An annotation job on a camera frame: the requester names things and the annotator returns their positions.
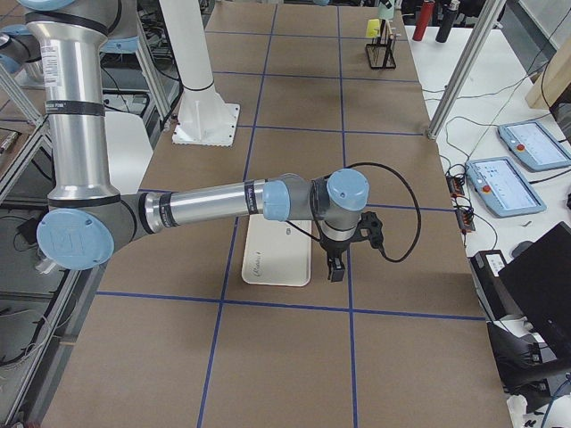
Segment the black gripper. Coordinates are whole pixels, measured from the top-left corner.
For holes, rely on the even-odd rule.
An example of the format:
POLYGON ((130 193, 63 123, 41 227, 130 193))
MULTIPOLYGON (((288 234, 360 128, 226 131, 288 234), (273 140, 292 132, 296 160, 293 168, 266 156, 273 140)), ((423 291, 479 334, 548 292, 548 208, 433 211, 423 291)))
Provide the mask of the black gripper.
POLYGON ((342 241, 334 240, 325 234, 319 237, 319 245, 327 255, 327 279, 332 283, 342 282, 345 274, 345 265, 342 262, 343 254, 349 249, 354 237, 342 241))

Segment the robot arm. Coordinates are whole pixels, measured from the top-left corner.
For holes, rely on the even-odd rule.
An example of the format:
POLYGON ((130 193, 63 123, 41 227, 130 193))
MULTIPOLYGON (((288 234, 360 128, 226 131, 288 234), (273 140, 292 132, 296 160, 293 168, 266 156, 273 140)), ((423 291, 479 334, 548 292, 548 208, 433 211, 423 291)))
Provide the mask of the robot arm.
POLYGON ((353 169, 310 181, 285 174, 188 192, 141 191, 151 146, 141 129, 108 145, 100 67, 107 43, 137 48, 136 4, 27 1, 24 8, 39 44, 54 166, 48 211, 36 231, 43 265, 87 270, 143 236, 251 215, 315 222, 333 282, 343 278, 352 243, 377 245, 379 223, 365 209, 368 180, 353 169))

